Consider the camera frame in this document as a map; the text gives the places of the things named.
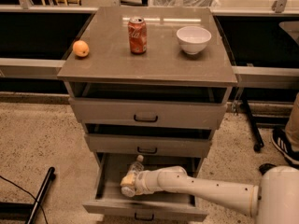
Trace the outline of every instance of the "white bowl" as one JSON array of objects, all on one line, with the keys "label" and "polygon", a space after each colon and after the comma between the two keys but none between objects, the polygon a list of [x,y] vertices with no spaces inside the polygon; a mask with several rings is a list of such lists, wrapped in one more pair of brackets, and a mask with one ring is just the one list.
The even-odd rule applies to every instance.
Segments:
[{"label": "white bowl", "polygon": [[206,48],[212,34],[199,26],[185,26],[177,31],[178,43],[187,54],[197,54]]}]

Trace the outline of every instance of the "cabinet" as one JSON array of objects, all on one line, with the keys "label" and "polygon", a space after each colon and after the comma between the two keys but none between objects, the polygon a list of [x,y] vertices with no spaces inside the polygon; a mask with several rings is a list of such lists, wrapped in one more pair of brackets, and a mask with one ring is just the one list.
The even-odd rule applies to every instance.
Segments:
[{"label": "cabinet", "polygon": [[[148,27],[148,51],[141,55],[129,50],[127,22],[135,15]],[[185,25],[212,33],[195,56],[177,42],[176,31]],[[137,154],[144,155],[146,169],[199,171],[236,83],[212,14],[205,8],[101,7],[82,39],[89,56],[70,54],[58,78],[99,164],[94,199],[84,207],[142,220],[203,221],[206,212],[193,196],[161,192],[130,199],[120,182]]]}]

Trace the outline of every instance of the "orange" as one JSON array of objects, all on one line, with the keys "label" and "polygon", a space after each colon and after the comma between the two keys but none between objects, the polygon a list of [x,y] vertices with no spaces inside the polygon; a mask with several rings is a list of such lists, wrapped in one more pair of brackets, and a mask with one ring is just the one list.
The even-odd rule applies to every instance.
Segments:
[{"label": "orange", "polygon": [[90,52],[90,48],[85,41],[78,40],[74,42],[73,51],[79,57],[86,57]]}]

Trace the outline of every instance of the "black cable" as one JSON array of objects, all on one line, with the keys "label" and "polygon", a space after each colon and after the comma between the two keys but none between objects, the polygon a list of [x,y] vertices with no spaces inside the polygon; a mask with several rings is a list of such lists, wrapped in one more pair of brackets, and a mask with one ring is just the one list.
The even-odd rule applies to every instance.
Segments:
[{"label": "black cable", "polygon": [[22,187],[20,187],[19,185],[15,184],[14,182],[12,182],[12,181],[10,181],[10,180],[8,180],[8,179],[2,177],[1,175],[0,175],[0,178],[3,179],[3,180],[5,180],[5,181],[7,181],[7,182],[10,183],[10,184],[12,184],[13,186],[17,187],[18,189],[21,189],[22,191],[26,192],[27,194],[29,194],[29,195],[30,195],[30,196],[31,196],[31,197],[32,197],[32,198],[39,204],[39,207],[40,207],[40,209],[41,209],[41,211],[42,211],[42,213],[43,213],[43,216],[44,216],[44,218],[45,218],[45,221],[46,221],[46,223],[48,224],[48,221],[47,221],[47,217],[46,217],[44,208],[43,208],[43,206],[41,205],[41,203],[35,198],[35,196],[34,196],[33,194],[31,194],[28,190],[25,190],[24,188],[22,188]]}]

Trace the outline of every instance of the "cabinet top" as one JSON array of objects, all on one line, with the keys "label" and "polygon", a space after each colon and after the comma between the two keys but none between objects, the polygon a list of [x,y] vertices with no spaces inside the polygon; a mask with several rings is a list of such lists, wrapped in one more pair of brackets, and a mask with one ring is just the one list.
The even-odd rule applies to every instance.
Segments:
[{"label": "cabinet top", "polygon": [[[128,21],[143,17],[148,30],[148,49],[135,55],[129,47]],[[178,44],[177,30],[202,26],[212,34],[207,47],[187,55]],[[72,52],[58,78],[74,82],[160,83],[231,86],[235,74],[221,36],[208,8],[100,7],[84,31],[90,47],[86,58]]]}]

